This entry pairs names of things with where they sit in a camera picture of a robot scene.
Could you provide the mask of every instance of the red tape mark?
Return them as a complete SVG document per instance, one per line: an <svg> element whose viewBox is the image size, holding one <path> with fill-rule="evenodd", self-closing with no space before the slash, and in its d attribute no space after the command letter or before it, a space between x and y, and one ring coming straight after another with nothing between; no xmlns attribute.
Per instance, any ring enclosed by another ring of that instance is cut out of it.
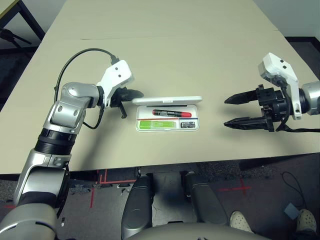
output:
<svg viewBox="0 0 320 240"><path fill-rule="evenodd" d="M136 182L135 179L132 180L120 180L120 181L106 181L103 184L122 184L122 183L134 183Z"/></svg>
<svg viewBox="0 0 320 240"><path fill-rule="evenodd" d="M247 190L251 189L251 186L241 186L241 187L232 187L232 188L219 188L218 192L228 192L228 191L237 191L237 190Z"/></svg>
<svg viewBox="0 0 320 240"><path fill-rule="evenodd" d="M95 196L95 188L91 188L91 200L90 200L90 208L94 205L94 196Z"/></svg>
<svg viewBox="0 0 320 240"><path fill-rule="evenodd" d="M5 205L4 208L5 209L15 209L16 206L15 205Z"/></svg>
<svg viewBox="0 0 320 240"><path fill-rule="evenodd" d="M242 189L242 193L245 196L246 195L246 189L244 188L245 187L245 182L244 182L244 180L242 178L240 178L240 183L241 183L241 187L243 188Z"/></svg>
<svg viewBox="0 0 320 240"><path fill-rule="evenodd" d="M104 170L104 181L102 181L102 175L100 175L100 182L99 184L107 184L107 169Z"/></svg>

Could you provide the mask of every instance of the red marker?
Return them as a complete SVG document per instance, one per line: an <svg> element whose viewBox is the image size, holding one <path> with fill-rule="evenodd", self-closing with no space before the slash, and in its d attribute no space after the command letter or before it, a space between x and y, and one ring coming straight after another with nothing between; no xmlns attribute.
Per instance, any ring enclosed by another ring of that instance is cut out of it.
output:
<svg viewBox="0 0 320 240"><path fill-rule="evenodd" d="M185 111L165 111L165 110L153 109L152 114L155 116L164 116L164 117L191 118L191 113L185 112Z"/></svg>

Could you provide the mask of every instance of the small blue object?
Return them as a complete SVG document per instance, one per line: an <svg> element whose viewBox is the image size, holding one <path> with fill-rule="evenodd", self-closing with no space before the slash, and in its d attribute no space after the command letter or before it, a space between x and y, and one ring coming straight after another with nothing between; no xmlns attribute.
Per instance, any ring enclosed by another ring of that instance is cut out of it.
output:
<svg viewBox="0 0 320 240"><path fill-rule="evenodd" d="M288 204L288 206L286 206L284 212L292 220L295 220L300 214L299 210L291 202Z"/></svg>

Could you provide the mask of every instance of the open case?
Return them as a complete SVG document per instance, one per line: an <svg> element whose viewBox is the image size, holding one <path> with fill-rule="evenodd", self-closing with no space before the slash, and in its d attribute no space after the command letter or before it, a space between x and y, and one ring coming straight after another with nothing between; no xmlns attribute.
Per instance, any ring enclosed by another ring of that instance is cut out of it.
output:
<svg viewBox="0 0 320 240"><path fill-rule="evenodd" d="M201 96L142 97L132 103L136 110L135 128L139 132L196 131L199 115L195 104Z"/></svg>

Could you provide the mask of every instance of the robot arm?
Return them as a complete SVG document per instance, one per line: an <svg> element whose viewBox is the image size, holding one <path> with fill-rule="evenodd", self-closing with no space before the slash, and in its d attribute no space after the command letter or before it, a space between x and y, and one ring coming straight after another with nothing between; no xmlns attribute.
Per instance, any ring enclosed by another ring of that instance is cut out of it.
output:
<svg viewBox="0 0 320 240"><path fill-rule="evenodd" d="M235 94L224 101L225 104L244 104L258 100L262 106L262 117L240 117L224 123L226 127L253 130L265 129L274 132L273 122L281 122L276 131L287 132L320 132L320 129L291 129L286 125L290 115L294 120L301 120L302 114L320 114L320 81L302 85L299 88L298 78L291 65L272 53L268 53L258 66L260 76L280 87L264 89L261 84L253 91Z"/></svg>
<svg viewBox="0 0 320 240"><path fill-rule="evenodd" d="M86 109L119 103L115 92L133 79L128 64L121 60L107 68L97 85L70 82L62 87L60 100L51 107L20 174L13 197L17 207L0 223L1 239L55 238L54 208L63 206L68 194L70 153Z"/></svg>

